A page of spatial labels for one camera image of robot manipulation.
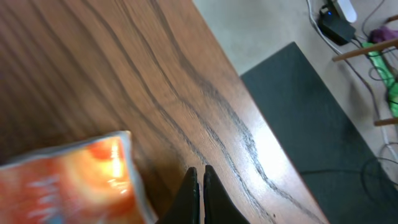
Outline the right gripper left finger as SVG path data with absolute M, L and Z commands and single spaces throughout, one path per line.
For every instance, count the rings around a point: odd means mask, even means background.
M 199 224 L 200 190 L 197 170 L 188 168 L 180 188 L 168 211 L 158 219 L 157 224 Z

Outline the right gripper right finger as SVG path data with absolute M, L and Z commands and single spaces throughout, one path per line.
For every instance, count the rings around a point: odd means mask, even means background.
M 211 165 L 205 166 L 203 183 L 205 224 L 249 224 L 245 216 L 230 199 Z

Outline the orange snack packet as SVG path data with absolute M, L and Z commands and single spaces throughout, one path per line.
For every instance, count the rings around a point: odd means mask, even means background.
M 2 165 L 1 223 L 155 223 L 132 148 L 115 131 Z

